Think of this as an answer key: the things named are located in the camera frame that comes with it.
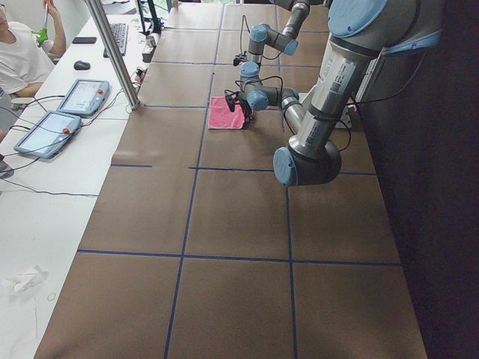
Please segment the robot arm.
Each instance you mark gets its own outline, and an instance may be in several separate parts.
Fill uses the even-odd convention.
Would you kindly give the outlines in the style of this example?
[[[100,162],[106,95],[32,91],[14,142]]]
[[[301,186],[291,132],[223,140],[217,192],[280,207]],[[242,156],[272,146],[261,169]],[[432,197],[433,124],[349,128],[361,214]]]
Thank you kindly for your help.
[[[271,4],[288,10],[290,17],[282,31],[274,30],[270,25],[261,23],[253,26],[249,31],[248,48],[235,55],[233,65],[235,67],[246,62],[253,62],[259,67],[262,60],[273,60],[280,54],[292,56],[295,54],[300,29],[303,22],[308,18],[312,6],[311,1],[270,1]]]
[[[275,151],[273,167],[285,186],[332,181],[341,170],[341,155],[329,137],[348,99],[359,89],[369,63],[380,55],[416,53],[435,46],[442,32],[444,1],[333,1],[329,39],[318,80],[306,98],[296,90],[266,86],[260,79],[263,49],[293,55],[302,23],[314,1],[275,1],[290,11],[283,31],[254,26],[248,50],[237,56],[239,91],[226,94],[228,108],[240,104],[245,115],[269,106],[282,110],[293,129],[285,147]]]

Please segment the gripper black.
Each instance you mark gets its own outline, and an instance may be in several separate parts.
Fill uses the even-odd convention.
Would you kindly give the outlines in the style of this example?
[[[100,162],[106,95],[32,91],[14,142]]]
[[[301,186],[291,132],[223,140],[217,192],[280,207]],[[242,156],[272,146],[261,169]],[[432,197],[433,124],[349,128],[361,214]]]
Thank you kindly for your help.
[[[248,62],[248,61],[249,61],[248,53],[244,52],[244,53],[241,53],[241,54],[238,54],[238,55],[234,56],[233,66],[237,67],[240,64]]]
[[[242,109],[245,122],[251,122],[254,120],[254,112],[250,108],[247,100],[243,98],[240,91],[224,90],[224,95],[230,112],[235,112],[235,106],[239,105]]]

